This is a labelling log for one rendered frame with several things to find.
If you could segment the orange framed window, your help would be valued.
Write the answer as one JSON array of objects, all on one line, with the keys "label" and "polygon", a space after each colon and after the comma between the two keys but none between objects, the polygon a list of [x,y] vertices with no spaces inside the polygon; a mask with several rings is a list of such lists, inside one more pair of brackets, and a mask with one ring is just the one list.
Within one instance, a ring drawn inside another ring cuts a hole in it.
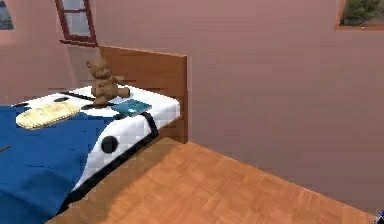
[{"label": "orange framed window", "polygon": [[337,0],[335,29],[384,31],[384,0]]}]

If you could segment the teal book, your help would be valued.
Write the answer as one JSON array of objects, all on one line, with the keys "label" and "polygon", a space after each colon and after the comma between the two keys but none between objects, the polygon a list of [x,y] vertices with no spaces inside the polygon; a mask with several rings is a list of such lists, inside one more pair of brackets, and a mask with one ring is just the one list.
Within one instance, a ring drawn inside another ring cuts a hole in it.
[{"label": "teal book", "polygon": [[135,99],[128,99],[124,102],[112,106],[114,111],[130,117],[134,117],[138,114],[146,112],[151,108],[152,106],[150,104]]}]

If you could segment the pink framed window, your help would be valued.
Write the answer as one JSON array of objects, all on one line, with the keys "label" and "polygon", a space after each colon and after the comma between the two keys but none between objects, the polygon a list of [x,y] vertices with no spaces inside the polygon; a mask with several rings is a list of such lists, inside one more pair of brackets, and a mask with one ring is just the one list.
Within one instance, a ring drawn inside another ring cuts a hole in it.
[{"label": "pink framed window", "polygon": [[13,30],[14,25],[4,0],[0,0],[0,30]]}]

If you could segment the red framed window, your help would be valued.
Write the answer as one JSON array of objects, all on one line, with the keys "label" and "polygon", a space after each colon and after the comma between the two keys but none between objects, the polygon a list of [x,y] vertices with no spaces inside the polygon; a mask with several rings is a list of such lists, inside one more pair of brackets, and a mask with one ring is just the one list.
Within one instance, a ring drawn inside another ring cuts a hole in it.
[{"label": "red framed window", "polygon": [[97,47],[90,0],[55,0],[63,32],[61,43]]}]

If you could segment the brown teddy bear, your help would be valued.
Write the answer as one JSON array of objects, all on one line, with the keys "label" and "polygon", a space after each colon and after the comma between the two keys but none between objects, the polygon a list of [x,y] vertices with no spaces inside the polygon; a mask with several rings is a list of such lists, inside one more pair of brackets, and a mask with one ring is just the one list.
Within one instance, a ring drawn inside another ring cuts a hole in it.
[{"label": "brown teddy bear", "polygon": [[95,97],[93,105],[96,108],[106,107],[116,97],[130,97],[128,87],[119,88],[119,85],[123,85],[124,77],[114,75],[102,57],[89,60],[86,65],[94,78],[91,94]]}]

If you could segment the cream yellow pillow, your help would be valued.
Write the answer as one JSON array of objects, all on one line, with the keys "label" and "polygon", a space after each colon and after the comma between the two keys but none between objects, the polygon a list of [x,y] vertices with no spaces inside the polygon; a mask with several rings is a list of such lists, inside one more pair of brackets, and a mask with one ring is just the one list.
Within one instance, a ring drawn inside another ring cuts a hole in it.
[{"label": "cream yellow pillow", "polygon": [[17,115],[15,122],[27,130],[36,130],[72,118],[80,108],[69,102],[53,102],[31,108]]}]

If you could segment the wooden bed with blue cover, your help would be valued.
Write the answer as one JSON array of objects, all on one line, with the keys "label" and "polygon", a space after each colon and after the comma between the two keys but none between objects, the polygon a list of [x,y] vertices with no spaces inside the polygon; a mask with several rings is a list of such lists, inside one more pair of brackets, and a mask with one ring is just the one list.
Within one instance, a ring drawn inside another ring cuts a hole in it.
[{"label": "wooden bed with blue cover", "polygon": [[[116,108],[121,97],[96,109],[89,87],[1,106],[0,224],[45,224],[160,137],[187,141],[186,57],[111,46],[99,52],[132,99],[149,110],[128,116]],[[78,114],[38,130],[16,122],[29,110],[64,103],[77,106]]]}]

